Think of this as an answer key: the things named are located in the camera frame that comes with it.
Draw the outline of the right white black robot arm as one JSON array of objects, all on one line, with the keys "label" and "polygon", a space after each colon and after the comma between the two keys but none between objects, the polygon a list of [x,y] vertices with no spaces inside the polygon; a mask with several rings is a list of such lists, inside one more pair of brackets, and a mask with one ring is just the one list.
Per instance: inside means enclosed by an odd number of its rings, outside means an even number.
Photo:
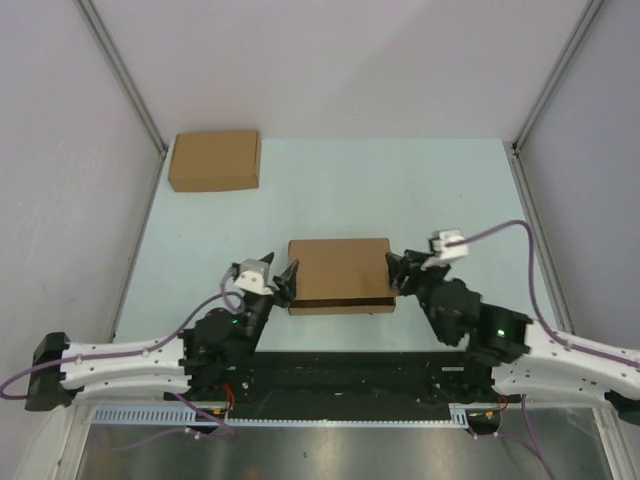
[{"label": "right white black robot arm", "polygon": [[387,253],[391,290],[413,296],[438,341],[463,347],[485,365],[463,373],[461,388],[473,401],[494,392],[550,401],[576,401],[613,409],[639,422],[639,352],[556,331],[542,320],[483,302],[431,253]]}]

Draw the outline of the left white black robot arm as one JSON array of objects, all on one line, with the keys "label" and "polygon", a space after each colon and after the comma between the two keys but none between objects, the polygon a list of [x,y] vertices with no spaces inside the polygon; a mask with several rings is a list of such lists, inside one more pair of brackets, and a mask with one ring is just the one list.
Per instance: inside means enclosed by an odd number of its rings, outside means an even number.
[{"label": "left white black robot arm", "polygon": [[270,276],[272,260],[266,255],[232,264],[223,279],[233,283],[239,305],[203,302],[165,338],[115,345],[46,335],[33,353],[26,410],[51,411],[75,400],[214,397],[228,372],[254,356],[272,309],[286,309],[296,298],[298,260]]}]

